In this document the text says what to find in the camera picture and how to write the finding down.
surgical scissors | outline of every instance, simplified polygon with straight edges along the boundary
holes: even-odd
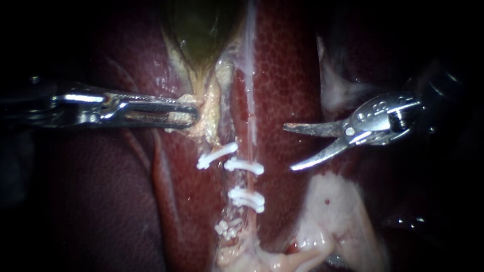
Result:
[[[318,165],[348,148],[358,145],[383,146],[403,138],[412,131],[412,120],[420,102],[411,92],[392,92],[370,99],[350,117],[333,122],[286,123],[284,130],[336,140],[314,156],[291,166],[302,170]]]

scissor blade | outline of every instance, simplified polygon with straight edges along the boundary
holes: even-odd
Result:
[[[340,137],[342,135],[343,122],[344,120],[318,124],[286,123],[284,124],[283,129],[290,132],[318,137]]]
[[[306,169],[314,165],[320,164],[338,155],[339,153],[345,151],[346,149],[348,149],[348,147],[349,147],[348,142],[344,138],[338,138],[332,144],[327,146],[325,149],[321,150],[316,155],[302,162],[292,165],[291,169],[293,171],[302,170],[302,169]]]

dark background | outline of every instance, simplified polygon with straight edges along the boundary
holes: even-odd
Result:
[[[123,5],[106,0],[9,4],[9,7],[3,8],[1,17],[4,53],[4,88],[1,92],[15,90],[30,76],[88,81],[89,34],[95,31],[98,22],[111,9]],[[472,225],[469,221],[476,216],[473,213],[475,198],[473,193],[469,193],[473,191],[469,186],[479,185],[481,178],[477,173],[482,167],[479,164],[482,144],[477,136],[482,132],[480,116],[483,112],[477,99],[480,94],[477,89],[470,87],[468,71],[477,62],[478,55],[470,46],[480,32],[469,21],[472,17],[469,13],[475,7],[460,6],[459,3],[448,7],[423,7],[422,4],[408,2],[384,6],[372,3],[359,5],[358,8],[368,15],[368,20],[375,21],[380,28],[378,31],[387,32],[389,38],[405,41],[403,46],[408,46],[408,50],[414,50],[415,54],[424,52],[437,55],[446,52],[452,55],[457,61],[457,70],[467,80],[469,99],[465,101],[462,114],[449,121],[446,133],[430,138],[427,150],[431,162],[429,171],[442,181],[442,186],[436,188],[436,192],[448,201],[447,210],[442,212],[452,215],[449,224],[453,224],[454,228],[449,233],[448,243],[452,245],[449,247],[465,248],[469,240],[479,233],[466,234],[461,232],[461,228]],[[326,16],[337,6],[331,2],[312,5],[310,11],[316,16]],[[466,130],[471,131],[469,139],[458,143],[457,139]],[[1,267],[0,270],[56,270],[60,261],[54,259],[50,252],[47,211],[39,201],[43,194],[42,181],[27,183],[25,188],[28,193],[25,201],[3,207],[0,211],[0,246],[3,252],[0,265],[6,268]],[[461,253],[465,253],[465,249],[462,250],[451,254],[454,260],[442,260],[442,263],[464,265],[466,261]],[[426,257],[436,258],[431,252],[421,254],[423,257],[418,261],[428,262]]]

